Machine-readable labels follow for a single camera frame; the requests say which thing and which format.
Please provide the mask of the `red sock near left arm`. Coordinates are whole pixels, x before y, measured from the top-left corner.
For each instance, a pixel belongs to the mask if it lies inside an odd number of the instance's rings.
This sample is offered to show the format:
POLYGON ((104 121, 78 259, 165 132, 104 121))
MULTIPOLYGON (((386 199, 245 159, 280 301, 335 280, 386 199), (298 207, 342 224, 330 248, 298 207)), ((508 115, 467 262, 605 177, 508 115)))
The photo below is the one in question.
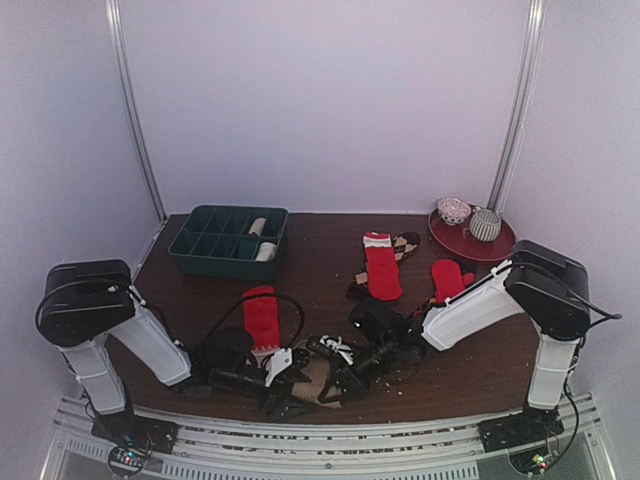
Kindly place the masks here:
POLYGON ((254 339, 252 352, 266 356, 281 347, 278 300, 272 286, 259 286, 243 293, 244 327, 254 339))

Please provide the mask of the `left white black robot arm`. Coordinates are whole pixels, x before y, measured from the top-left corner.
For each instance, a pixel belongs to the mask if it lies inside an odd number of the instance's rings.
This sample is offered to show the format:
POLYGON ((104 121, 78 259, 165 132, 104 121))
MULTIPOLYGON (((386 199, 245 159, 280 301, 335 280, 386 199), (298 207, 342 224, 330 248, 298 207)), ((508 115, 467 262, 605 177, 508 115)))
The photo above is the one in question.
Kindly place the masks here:
POLYGON ((161 309, 134 287, 120 259, 59 264, 45 280, 35 326, 54 345, 88 396, 97 417, 123 444, 137 442, 144 424, 133 414, 129 391, 116 373, 105 342, 113 337, 133 353, 167 388, 180 395, 208 396, 227 390, 258 400, 259 411, 276 420, 312 410, 294 393, 307 382, 309 356, 286 346, 259 361, 255 339, 219 320, 192 347, 170 330, 161 309))

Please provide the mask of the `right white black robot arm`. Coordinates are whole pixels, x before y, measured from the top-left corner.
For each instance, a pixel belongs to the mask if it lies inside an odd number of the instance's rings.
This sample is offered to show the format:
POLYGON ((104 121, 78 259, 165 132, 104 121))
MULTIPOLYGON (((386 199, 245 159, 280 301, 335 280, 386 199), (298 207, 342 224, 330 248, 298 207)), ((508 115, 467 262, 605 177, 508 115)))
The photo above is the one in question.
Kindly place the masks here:
POLYGON ((513 419, 519 440, 535 440, 551 424, 581 339, 591 324, 586 267, 529 240, 461 293, 424 312, 403 316, 368 298, 349 315, 368 339, 355 354, 339 352, 319 399, 323 403, 359 398, 372 380, 402 353, 418 359, 443 352, 461 340, 514 315, 523 314, 539 336, 527 408, 513 419))

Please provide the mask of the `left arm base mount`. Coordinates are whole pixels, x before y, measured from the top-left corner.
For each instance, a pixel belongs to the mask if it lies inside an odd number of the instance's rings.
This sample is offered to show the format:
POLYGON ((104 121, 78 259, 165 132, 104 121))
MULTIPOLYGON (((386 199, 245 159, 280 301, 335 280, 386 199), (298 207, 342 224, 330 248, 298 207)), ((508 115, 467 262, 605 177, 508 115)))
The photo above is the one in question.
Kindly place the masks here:
POLYGON ((107 467, 117 476, 131 478, 148 466, 154 453, 173 452, 178 430, 174 422, 121 412, 95 414, 91 433, 113 444, 107 467))

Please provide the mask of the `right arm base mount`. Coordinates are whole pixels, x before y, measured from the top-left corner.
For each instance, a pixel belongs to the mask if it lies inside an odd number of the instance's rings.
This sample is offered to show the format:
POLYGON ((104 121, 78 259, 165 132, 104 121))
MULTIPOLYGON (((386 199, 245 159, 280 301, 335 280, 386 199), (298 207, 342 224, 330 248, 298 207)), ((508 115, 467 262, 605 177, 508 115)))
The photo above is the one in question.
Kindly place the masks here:
POLYGON ((521 412, 485 420, 478 424, 486 453, 509 450, 510 465, 520 474, 533 476, 546 472, 554 460, 550 440, 559 439, 564 425, 558 409, 525 407, 521 412))

